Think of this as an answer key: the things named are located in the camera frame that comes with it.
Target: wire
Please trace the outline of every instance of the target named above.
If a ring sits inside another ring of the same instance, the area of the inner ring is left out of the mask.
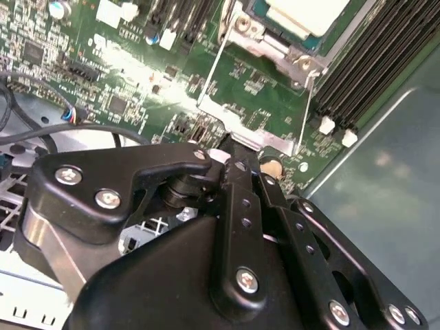
[[[0,82],[0,91],[1,91],[1,93],[3,93],[3,96],[5,97],[5,100],[6,100],[5,112],[1,116],[1,119],[0,119],[0,132],[1,132],[2,130],[5,129],[6,124],[8,123],[9,118],[11,116],[12,100],[11,100],[11,92],[10,92],[10,90],[6,87],[6,85],[3,82]]]
[[[31,76],[30,74],[24,74],[22,72],[12,72],[12,71],[0,71],[0,77],[4,77],[4,78],[11,77],[11,78],[29,79],[33,83],[41,85],[41,86],[49,89],[53,94],[55,94],[57,97],[59,97],[63,101],[63,103],[65,104],[65,106],[69,110],[75,111],[75,107],[62,95],[62,93],[57,91],[56,88],[52,87],[51,85],[49,85],[44,80],[40,80],[38,78],[35,78],[35,77]]]
[[[11,100],[11,107],[13,112],[17,115],[18,118],[21,119],[21,121],[29,127],[33,131],[38,131],[41,129],[41,126],[33,120],[18,104],[17,100],[15,99],[14,93],[9,91],[10,94],[10,100]],[[58,153],[58,147],[56,146],[56,143],[54,139],[52,139],[49,135],[42,135],[39,137],[42,143],[45,145],[48,153]]]
[[[151,144],[150,141],[145,137],[142,137],[141,135],[134,133],[128,129],[123,129],[116,126],[103,126],[99,124],[82,124],[80,126],[72,126],[70,124],[57,124],[53,126],[43,127],[42,129],[39,129],[37,131],[28,131],[25,133],[0,137],[0,146],[4,146],[5,144],[22,142],[28,139],[39,138],[42,135],[49,135],[63,131],[74,131],[81,129],[115,133],[115,134],[123,135],[126,138],[129,138],[130,140],[133,140],[134,142],[137,142],[139,144],[143,144],[143,145]]]
[[[122,147],[121,138],[119,134],[112,133],[111,136],[113,136],[113,141],[115,142],[115,148]]]

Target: silver screw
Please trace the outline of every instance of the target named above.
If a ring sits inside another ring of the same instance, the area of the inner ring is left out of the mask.
[[[419,319],[419,316],[413,311],[410,307],[405,307],[405,312],[408,314],[411,320],[414,321],[416,325],[420,325],[421,321]]]
[[[250,28],[250,20],[247,17],[240,17],[236,20],[235,27],[240,32],[246,32]]]
[[[304,71],[307,71],[309,68],[310,68],[310,60],[305,60],[303,63],[302,63],[302,69],[304,70]]]
[[[75,186],[83,179],[79,170],[70,167],[62,167],[55,172],[56,181],[68,186]]]
[[[202,150],[196,150],[194,152],[194,156],[199,158],[200,160],[205,160],[206,159],[205,154],[204,154],[204,152]]]
[[[239,170],[241,170],[241,171],[243,171],[243,172],[246,171],[246,166],[245,166],[245,164],[243,164],[242,162],[235,162],[235,166],[236,166]]]
[[[308,169],[309,169],[309,163],[306,163],[306,162],[302,162],[298,166],[298,170],[300,170],[300,172],[302,172],[302,173],[307,172]]]
[[[121,204],[121,198],[116,191],[104,189],[95,195],[95,201],[101,208],[113,210]]]
[[[239,269],[236,273],[236,281],[240,288],[248,294],[254,294],[259,289],[259,282],[250,270]]]
[[[405,318],[402,312],[394,305],[389,305],[388,310],[391,313],[391,316],[396,320],[397,323],[400,323],[401,325],[405,324]]]
[[[305,210],[307,212],[313,212],[314,211],[314,208],[312,208],[311,205],[309,203],[307,203],[306,201],[304,201],[302,203],[302,206],[304,206],[304,208],[305,208]]]
[[[338,321],[340,325],[347,327],[350,324],[350,317],[344,306],[342,306],[336,300],[332,300],[329,303],[329,308],[333,317]]]
[[[268,175],[266,175],[266,182],[271,185],[275,184],[275,181]]]

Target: motherboard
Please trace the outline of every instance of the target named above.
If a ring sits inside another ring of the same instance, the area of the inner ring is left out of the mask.
[[[346,0],[333,20],[327,19],[322,33],[321,25],[301,21],[302,17],[295,18],[301,24],[283,23],[282,1],[240,3],[254,25],[238,18],[233,22],[236,29],[257,33],[262,27],[270,35],[261,35],[259,41],[276,36],[295,45],[283,61],[295,49],[298,53],[291,62],[306,74],[283,70],[283,64],[274,60],[276,55],[259,56],[254,48],[246,49],[239,34],[225,40],[230,33],[225,22],[234,4],[228,0],[1,0],[1,65],[3,70],[48,82],[93,122],[130,129],[152,143],[193,141],[215,148],[227,133],[225,125],[190,102],[206,87],[207,97],[238,115],[247,129],[300,142],[291,155],[269,146],[259,151],[259,157],[262,163],[282,165],[277,178],[286,193],[305,189],[346,148],[337,135],[323,133],[313,124],[313,116],[306,112],[310,95],[325,87],[387,1]],[[309,8],[308,13],[318,15],[316,11]],[[272,39],[273,48],[279,46]],[[223,41],[217,68],[208,78]],[[310,73],[317,73],[315,89],[307,85]],[[64,111],[59,98],[29,80],[11,79],[8,87],[58,104],[60,113]],[[364,115],[369,118],[372,113]],[[354,132],[365,122],[358,119],[361,124],[351,128]]]

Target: gray metal surface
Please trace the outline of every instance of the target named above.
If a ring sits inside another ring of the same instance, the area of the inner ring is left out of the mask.
[[[439,76],[440,47],[361,132],[362,143],[305,193],[420,308],[431,329],[440,329]]]

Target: integrated circuit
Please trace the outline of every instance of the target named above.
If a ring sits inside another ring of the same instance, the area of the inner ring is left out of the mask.
[[[165,73],[168,74],[170,78],[176,78],[177,69],[175,69],[174,67],[167,66],[165,68]]]
[[[25,42],[25,47],[23,48],[23,60],[35,64],[41,65],[43,63],[44,49],[29,42]]]
[[[127,101],[113,95],[110,99],[109,110],[117,115],[122,115],[127,108]]]

